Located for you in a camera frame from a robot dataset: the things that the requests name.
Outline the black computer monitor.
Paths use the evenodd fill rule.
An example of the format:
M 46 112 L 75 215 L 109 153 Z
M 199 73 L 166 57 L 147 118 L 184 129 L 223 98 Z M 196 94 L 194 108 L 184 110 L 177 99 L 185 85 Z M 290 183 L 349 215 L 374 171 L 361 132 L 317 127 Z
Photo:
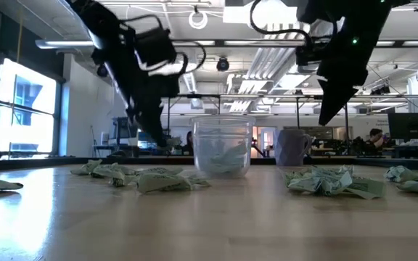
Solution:
M 390 113 L 388 124 L 392 139 L 418 139 L 418 113 Z

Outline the person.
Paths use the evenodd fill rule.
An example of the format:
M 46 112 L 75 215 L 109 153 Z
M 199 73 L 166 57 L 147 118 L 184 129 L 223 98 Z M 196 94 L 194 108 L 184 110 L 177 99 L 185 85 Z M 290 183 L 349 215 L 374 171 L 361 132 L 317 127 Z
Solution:
M 366 154 L 379 154 L 385 146 L 385 135 L 381 129 L 373 128 L 369 132 L 369 139 L 365 142 Z
M 194 155 L 193 139 L 192 139 L 191 131 L 187 133 L 187 143 L 183 146 L 182 152 L 183 152 L 183 155 L 188 155 L 188 156 Z

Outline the dark computer monitor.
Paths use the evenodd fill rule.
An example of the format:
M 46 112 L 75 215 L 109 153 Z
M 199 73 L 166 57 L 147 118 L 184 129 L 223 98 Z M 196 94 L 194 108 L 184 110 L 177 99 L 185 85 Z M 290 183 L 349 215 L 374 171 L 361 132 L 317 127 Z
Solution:
M 137 143 L 138 128 L 127 117 L 114 117 L 110 129 L 109 144 L 134 145 Z

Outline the lavender faceted mug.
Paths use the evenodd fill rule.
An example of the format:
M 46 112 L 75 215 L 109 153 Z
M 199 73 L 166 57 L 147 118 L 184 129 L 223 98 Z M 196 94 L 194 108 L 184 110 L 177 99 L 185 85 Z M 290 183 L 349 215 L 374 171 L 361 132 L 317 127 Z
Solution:
M 277 166 L 299 167 L 303 165 L 306 152 L 311 148 L 312 139 L 301 129 L 275 131 L 274 156 Z

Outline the clear plastic cup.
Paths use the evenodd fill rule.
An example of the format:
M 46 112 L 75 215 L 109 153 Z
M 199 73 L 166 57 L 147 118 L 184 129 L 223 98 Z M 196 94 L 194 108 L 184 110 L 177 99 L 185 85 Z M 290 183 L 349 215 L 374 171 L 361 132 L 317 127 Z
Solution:
M 250 167 L 255 118 L 246 115 L 209 115 L 192 118 L 194 164 L 207 178 L 241 178 Z M 245 164 L 238 170 L 213 174 L 206 169 L 210 157 L 224 153 L 239 141 L 247 144 Z

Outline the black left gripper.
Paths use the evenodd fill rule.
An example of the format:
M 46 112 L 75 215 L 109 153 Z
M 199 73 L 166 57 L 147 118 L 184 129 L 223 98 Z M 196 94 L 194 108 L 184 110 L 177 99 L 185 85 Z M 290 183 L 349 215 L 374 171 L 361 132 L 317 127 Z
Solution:
M 91 29 L 91 39 L 95 46 L 92 58 L 95 63 L 106 66 L 123 98 L 135 104 L 126 107 L 129 123 L 141 125 L 142 130 L 158 147 L 167 147 L 160 120 L 163 111 L 160 99 L 177 95 L 179 71 L 158 71 L 172 63 L 154 70 L 147 69 L 140 62 L 135 50 L 136 34 L 138 33 L 132 27 L 95 25 Z

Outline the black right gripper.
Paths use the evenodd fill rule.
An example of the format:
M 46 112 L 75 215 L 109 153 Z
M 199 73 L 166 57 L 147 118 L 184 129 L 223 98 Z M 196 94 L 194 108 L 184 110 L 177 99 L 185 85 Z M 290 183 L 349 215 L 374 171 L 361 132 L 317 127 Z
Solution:
M 364 84 L 366 65 L 380 37 L 380 19 L 353 14 L 339 27 L 332 14 L 332 35 L 328 42 L 319 44 L 319 85 L 323 91 L 319 124 L 326 125 Z

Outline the black ceiling spotlight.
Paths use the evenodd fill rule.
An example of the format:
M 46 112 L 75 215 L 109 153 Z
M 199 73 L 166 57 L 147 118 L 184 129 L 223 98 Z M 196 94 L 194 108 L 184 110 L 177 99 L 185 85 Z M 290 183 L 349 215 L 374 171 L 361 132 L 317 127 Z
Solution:
M 380 86 L 375 86 L 371 89 L 371 95 L 385 95 L 390 93 L 390 86 L 388 84 L 382 84 Z

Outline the fluorescent tube light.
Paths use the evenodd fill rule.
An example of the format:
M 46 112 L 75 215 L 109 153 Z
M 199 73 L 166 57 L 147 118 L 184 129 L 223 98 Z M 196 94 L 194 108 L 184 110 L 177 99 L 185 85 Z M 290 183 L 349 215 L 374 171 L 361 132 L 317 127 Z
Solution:
M 92 47 L 92 41 L 48 41 L 35 40 L 35 44 L 40 49 L 75 49 L 81 47 Z

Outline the black overhead workstation frame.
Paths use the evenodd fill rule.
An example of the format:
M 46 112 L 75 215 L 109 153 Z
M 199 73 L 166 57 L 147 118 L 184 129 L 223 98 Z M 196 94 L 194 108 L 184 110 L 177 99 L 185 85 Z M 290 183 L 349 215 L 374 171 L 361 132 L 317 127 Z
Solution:
M 179 94 L 163 100 L 161 118 L 168 125 L 178 117 L 242 115 L 267 125 L 317 125 L 323 112 L 321 94 Z M 343 106 L 335 106 L 331 124 L 350 117 L 382 117 L 389 111 L 418 112 L 418 95 L 355 95 Z

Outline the large bright window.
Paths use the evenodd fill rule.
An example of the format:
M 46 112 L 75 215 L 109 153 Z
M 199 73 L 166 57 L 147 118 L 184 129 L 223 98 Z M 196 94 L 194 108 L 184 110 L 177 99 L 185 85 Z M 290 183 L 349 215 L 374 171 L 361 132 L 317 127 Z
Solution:
M 5 59 L 0 64 L 0 151 L 53 152 L 59 94 L 56 80 Z

